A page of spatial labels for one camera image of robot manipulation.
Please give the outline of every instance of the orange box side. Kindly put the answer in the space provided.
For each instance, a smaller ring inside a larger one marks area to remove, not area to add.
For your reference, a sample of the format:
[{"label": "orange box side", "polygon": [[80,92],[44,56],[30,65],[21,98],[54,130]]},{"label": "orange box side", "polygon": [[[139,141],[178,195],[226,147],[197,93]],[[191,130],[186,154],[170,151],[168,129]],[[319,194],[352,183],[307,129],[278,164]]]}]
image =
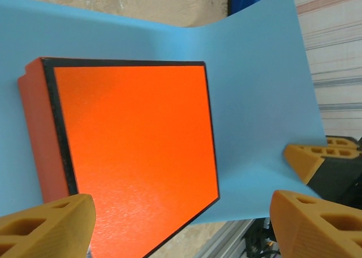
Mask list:
[{"label": "orange box side", "polygon": [[18,79],[29,137],[45,203],[69,196],[41,59]]}]

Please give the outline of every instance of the orange box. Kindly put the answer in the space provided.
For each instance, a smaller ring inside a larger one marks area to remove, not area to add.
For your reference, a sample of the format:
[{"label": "orange box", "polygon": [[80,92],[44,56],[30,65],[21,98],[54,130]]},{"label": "orange box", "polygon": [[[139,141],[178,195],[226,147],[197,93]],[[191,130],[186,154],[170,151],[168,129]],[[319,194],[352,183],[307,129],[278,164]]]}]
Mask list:
[{"label": "orange box", "polygon": [[203,62],[39,58],[19,88],[44,202],[93,196],[94,258],[147,257],[219,199]]}]

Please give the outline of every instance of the black cable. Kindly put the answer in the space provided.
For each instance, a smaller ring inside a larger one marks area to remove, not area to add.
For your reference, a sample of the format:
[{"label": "black cable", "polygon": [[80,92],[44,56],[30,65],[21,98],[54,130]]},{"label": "black cable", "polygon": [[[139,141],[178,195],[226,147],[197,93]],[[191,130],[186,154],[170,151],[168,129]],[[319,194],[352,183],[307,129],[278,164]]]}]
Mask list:
[{"label": "black cable", "polygon": [[272,255],[272,254],[281,254],[280,251],[275,251],[275,250],[271,250],[271,251],[264,251],[261,254],[259,254],[258,256],[256,256],[255,258],[263,258],[267,255]]}]

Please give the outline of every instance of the light blue paper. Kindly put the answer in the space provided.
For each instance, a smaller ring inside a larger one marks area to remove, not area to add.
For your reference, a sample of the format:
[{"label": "light blue paper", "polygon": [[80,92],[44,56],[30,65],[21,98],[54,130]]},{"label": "light blue paper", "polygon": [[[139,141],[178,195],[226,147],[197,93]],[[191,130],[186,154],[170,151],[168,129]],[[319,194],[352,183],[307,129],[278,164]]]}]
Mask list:
[{"label": "light blue paper", "polygon": [[314,195],[282,157],[326,144],[293,0],[197,28],[0,0],[0,215],[42,203],[16,83],[39,56],[206,62],[221,199],[196,223],[265,217],[276,189]]}]

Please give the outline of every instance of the blue foam sheet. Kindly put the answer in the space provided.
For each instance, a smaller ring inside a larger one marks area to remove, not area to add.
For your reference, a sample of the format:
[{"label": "blue foam sheet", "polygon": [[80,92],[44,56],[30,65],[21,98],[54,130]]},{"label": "blue foam sheet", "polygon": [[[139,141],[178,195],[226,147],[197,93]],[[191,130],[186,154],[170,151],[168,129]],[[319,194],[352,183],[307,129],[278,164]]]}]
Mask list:
[{"label": "blue foam sheet", "polygon": [[293,0],[197,28],[0,0],[0,25],[0,215],[42,203],[16,83],[39,56],[206,62],[221,199],[195,223],[265,217],[276,189],[315,195],[282,157],[326,144]]}]

